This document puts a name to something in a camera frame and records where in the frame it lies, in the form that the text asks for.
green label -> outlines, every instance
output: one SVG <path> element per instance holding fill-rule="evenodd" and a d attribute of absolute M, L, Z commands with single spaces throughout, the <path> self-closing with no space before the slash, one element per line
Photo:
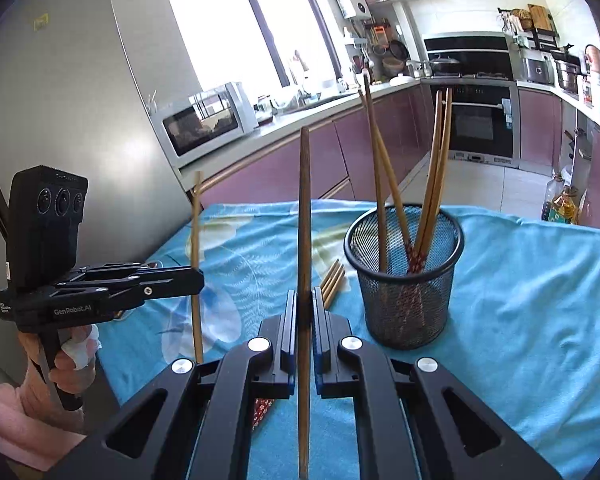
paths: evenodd
<path fill-rule="evenodd" d="M 571 223 L 564 216 L 562 216 L 560 213 L 558 213 L 553 208 L 551 209 L 551 211 L 549 211 L 548 221 L 549 222 L 558 222 L 558 224 L 570 224 Z"/>

mesh pen holder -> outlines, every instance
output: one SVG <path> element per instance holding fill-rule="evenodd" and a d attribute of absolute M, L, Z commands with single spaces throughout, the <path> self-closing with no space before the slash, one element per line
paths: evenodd
<path fill-rule="evenodd" d="M 411 240 L 422 206 L 405 204 Z M 363 214 L 347 231 L 344 253 L 358 272 L 366 326 L 385 346 L 412 349 L 435 339 L 446 325 L 454 268 L 464 249 L 458 221 L 440 210 L 424 270 L 408 274 L 394 206 L 386 208 L 387 272 L 379 271 L 377 209 Z"/>

white microwave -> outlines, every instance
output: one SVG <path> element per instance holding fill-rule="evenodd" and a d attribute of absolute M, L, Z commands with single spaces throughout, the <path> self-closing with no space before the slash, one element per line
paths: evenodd
<path fill-rule="evenodd" d="M 233 82 L 161 107 L 151 122 L 176 170 L 258 127 L 242 83 Z"/>

window frame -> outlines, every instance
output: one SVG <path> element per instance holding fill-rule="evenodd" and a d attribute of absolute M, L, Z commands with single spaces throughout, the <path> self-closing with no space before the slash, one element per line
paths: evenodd
<path fill-rule="evenodd" d="M 256 18 L 258 26 L 260 27 L 260 33 L 264 38 L 264 42 L 267 45 L 267 50 L 269 51 L 269 55 L 271 56 L 271 60 L 273 62 L 273 66 L 276 69 L 276 73 L 278 74 L 278 79 L 280 80 L 280 86 L 283 88 L 285 86 L 290 86 L 291 81 L 289 81 L 289 77 L 286 74 L 285 65 L 282 62 L 282 58 L 280 57 L 280 53 L 276 48 L 276 43 L 273 38 L 273 34 L 267 24 L 267 20 L 264 17 L 264 13 L 262 12 L 262 8 L 260 7 L 260 3 L 258 0 L 248 0 L 251 5 L 251 10 Z M 329 58 L 331 61 L 331 65 L 333 67 L 333 73 L 336 79 L 342 78 L 342 67 L 340 65 L 340 61 L 338 60 L 338 54 L 336 53 L 336 47 L 333 44 L 333 38 L 329 34 L 329 29 L 327 28 L 327 23 L 324 21 L 324 16 L 320 11 L 320 7 L 318 6 L 317 0 L 308 0 L 309 6 L 314 13 L 315 21 L 318 25 L 318 29 L 320 30 L 320 34 L 322 36 L 322 40 L 324 41 L 324 46 L 327 48 L 327 53 L 329 54 Z"/>

tile floor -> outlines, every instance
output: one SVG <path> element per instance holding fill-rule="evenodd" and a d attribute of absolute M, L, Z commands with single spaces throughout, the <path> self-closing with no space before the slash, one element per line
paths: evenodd
<path fill-rule="evenodd" d="M 422 202 L 429 163 L 400 188 L 405 202 Z M 446 167 L 442 203 L 477 205 L 517 215 L 539 218 L 548 176 L 489 164 L 450 160 Z"/>

